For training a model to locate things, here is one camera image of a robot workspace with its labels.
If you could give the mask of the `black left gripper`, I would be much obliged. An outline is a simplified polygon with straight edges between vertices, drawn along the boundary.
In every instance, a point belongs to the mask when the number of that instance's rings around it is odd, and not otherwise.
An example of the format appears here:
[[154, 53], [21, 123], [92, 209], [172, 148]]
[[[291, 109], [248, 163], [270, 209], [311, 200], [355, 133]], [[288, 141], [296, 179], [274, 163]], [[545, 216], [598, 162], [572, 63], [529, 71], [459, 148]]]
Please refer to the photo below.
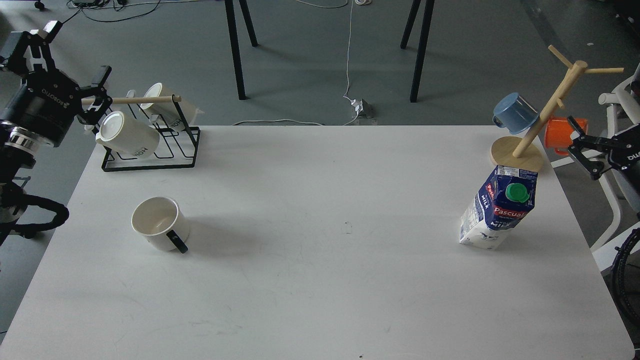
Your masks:
[[[23, 78], [1, 114], [1, 126], [25, 129], [55, 148], [75, 116], [80, 124], [94, 126], [113, 103], [105, 87], [109, 65], [101, 66], [91, 84], [82, 87], [66, 75], [29, 75], [57, 70], [50, 44], [62, 27], [60, 21], [49, 21], [43, 29], [12, 31], [0, 52], [1, 71]], [[89, 100], [89, 108], [82, 110], [80, 100]]]

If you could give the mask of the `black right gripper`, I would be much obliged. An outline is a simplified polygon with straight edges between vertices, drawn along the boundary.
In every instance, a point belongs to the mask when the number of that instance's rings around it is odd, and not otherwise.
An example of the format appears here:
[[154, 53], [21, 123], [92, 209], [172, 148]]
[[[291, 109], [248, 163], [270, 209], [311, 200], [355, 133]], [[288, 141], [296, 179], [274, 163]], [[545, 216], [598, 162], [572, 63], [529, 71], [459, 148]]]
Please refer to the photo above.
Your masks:
[[[580, 164], [596, 181], [610, 170], [620, 173], [639, 173], [640, 171], [640, 128], [629, 127], [611, 137], [595, 137], [587, 135], [573, 116], [567, 117], [567, 123], [576, 135], [567, 147], [570, 157]], [[606, 153], [608, 166], [602, 161], [589, 160], [582, 150], [594, 150]]]

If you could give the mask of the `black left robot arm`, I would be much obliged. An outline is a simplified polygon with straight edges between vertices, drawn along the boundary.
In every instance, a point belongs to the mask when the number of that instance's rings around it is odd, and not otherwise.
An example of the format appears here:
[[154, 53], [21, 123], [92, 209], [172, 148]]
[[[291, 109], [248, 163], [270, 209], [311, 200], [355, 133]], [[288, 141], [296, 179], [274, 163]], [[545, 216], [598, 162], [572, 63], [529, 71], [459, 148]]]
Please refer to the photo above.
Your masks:
[[50, 43], [63, 23], [13, 31], [1, 48], [1, 70], [18, 75], [20, 86], [1, 112], [1, 239], [31, 239], [69, 218], [62, 203], [28, 194], [21, 169], [32, 169], [41, 146], [58, 147], [73, 121], [96, 126], [112, 105], [106, 91], [111, 68], [101, 66], [90, 85], [80, 86], [55, 65]]

